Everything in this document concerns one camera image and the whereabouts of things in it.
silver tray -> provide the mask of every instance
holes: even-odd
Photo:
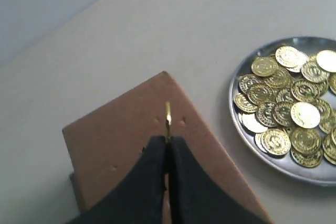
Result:
[[[254,142],[254,136],[249,134],[238,120],[238,110],[233,104],[233,98],[239,92],[238,80],[239,77],[251,73],[251,64],[256,57],[268,56],[274,53],[275,50],[282,46],[283,44],[287,46],[293,46],[296,49],[306,53],[308,56],[315,55],[317,52],[322,50],[333,50],[336,51],[336,41],[325,38],[318,37],[293,37],[277,40],[270,44],[267,44],[252,54],[250,54],[235,70],[230,86],[229,86],[229,108],[231,112],[232,119],[238,130],[238,133],[243,138],[247,146],[263,161],[272,166],[273,168],[279,170],[280,172],[289,175],[292,178],[303,180],[312,184],[321,186],[336,186],[336,166],[329,164],[324,158],[322,163],[315,168],[304,168],[296,164],[289,153],[287,153],[283,158],[274,158],[268,156],[259,150]],[[336,109],[336,96],[328,91],[322,98],[330,103],[330,105]],[[324,138],[325,134],[320,130],[321,136]]]

table surface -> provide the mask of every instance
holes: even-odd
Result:
[[[335,13],[334,0],[97,1],[0,67],[0,222],[75,216],[61,129],[167,70],[276,223],[334,223],[336,189],[260,161],[233,127],[227,92],[257,47],[290,36],[335,38]]]

pile of coins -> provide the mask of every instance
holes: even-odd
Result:
[[[307,168],[323,157],[336,165],[336,110],[322,99],[329,88],[336,94],[336,52],[308,57],[284,45],[257,57],[251,71],[239,78],[234,103],[256,146],[273,157],[290,153]]]

